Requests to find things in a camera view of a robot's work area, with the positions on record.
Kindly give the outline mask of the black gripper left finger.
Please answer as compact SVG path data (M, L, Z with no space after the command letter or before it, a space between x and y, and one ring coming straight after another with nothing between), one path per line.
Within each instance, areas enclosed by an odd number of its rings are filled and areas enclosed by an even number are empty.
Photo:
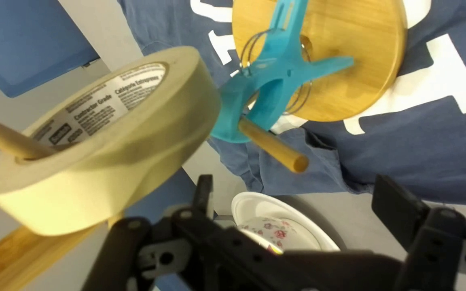
M205 214L210 201L210 195L213 192L213 175L200 174L195 182L192 208L197 213Z

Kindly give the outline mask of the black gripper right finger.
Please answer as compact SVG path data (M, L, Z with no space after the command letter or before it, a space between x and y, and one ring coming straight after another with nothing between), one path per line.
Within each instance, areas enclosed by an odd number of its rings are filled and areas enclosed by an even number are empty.
M409 248L430 206L389 175L378 175L371 192L371 211L399 245Z

